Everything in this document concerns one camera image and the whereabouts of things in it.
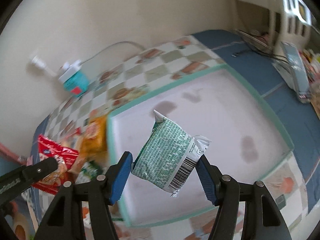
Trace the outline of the white lattice shelf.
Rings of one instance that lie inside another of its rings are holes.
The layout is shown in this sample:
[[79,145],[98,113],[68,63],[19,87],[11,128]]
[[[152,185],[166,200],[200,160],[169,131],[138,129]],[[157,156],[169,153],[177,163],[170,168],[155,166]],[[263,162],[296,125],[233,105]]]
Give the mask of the white lattice shelf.
[[303,50],[310,40],[311,12],[303,0],[238,0],[269,10],[269,46],[283,55],[281,42],[294,44]]

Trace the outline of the white power strip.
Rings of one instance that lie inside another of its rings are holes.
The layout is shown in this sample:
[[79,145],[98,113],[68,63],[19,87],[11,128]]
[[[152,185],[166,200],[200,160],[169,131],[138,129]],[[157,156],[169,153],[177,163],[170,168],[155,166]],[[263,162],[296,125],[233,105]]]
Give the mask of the white power strip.
[[58,72],[58,81],[65,83],[73,75],[75,75],[81,69],[81,60],[76,60],[72,64],[66,62],[60,67]]

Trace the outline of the orange yellow bread packet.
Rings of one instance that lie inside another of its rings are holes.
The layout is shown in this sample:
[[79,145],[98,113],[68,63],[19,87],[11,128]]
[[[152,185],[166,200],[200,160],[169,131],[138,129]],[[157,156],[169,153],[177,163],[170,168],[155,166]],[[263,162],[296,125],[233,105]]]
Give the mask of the orange yellow bread packet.
[[87,161],[94,161],[101,168],[106,166],[108,158],[106,125],[106,115],[89,120],[88,126],[80,140],[79,155],[69,172],[79,174],[82,166]]

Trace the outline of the teal toy box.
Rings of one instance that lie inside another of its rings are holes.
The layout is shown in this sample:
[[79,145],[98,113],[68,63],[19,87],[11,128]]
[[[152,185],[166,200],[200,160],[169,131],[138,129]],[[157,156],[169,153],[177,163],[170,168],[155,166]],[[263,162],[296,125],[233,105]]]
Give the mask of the teal toy box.
[[81,72],[76,72],[71,76],[66,82],[63,83],[65,90],[70,92],[72,96],[80,97],[84,94],[89,86],[89,79],[87,76]]

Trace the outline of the checkered patterned tablecloth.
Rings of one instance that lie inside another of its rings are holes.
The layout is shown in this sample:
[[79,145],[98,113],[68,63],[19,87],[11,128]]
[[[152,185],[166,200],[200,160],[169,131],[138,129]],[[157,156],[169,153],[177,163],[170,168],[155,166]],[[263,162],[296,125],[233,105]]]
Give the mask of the checkered patterned tablecloth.
[[38,157],[1,178],[1,216],[30,186],[54,194],[36,239],[118,239],[217,209],[209,239],[290,239],[308,211],[294,151],[319,142],[294,45],[271,66],[217,55],[220,30],[145,49],[86,85],[34,135]]

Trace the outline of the green biscuit packet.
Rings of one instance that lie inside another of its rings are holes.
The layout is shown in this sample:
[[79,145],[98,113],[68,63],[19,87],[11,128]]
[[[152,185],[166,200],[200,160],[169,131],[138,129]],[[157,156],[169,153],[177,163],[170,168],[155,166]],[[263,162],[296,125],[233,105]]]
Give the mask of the green biscuit packet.
[[101,174],[103,174],[103,169],[95,161],[87,161],[82,166],[75,184],[90,182],[92,179]]

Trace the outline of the smartphone on stand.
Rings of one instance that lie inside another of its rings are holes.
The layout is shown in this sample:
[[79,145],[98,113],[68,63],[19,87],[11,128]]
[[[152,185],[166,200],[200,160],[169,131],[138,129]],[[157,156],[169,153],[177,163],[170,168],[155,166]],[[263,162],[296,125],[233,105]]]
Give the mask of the smartphone on stand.
[[302,103],[309,103],[311,98],[310,85],[299,51],[292,43],[281,42],[280,44],[289,63],[289,71],[293,79],[297,98]]

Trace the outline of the white plug adapter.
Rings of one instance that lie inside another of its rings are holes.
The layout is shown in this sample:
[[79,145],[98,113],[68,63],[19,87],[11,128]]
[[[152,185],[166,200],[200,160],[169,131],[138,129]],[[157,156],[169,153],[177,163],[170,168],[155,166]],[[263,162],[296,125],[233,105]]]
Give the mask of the white plug adapter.
[[54,72],[52,69],[48,67],[48,65],[45,63],[43,59],[41,59],[39,56],[35,55],[30,58],[30,63],[36,67],[37,69],[46,72],[52,77],[57,77],[57,72]]

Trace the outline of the green white snack packet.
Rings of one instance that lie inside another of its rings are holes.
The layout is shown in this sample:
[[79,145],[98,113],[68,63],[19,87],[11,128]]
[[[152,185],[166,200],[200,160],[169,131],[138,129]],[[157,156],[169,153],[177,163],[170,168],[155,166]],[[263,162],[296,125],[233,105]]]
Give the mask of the green white snack packet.
[[135,159],[131,173],[174,197],[211,141],[202,135],[191,136],[158,111],[153,113],[151,135]]

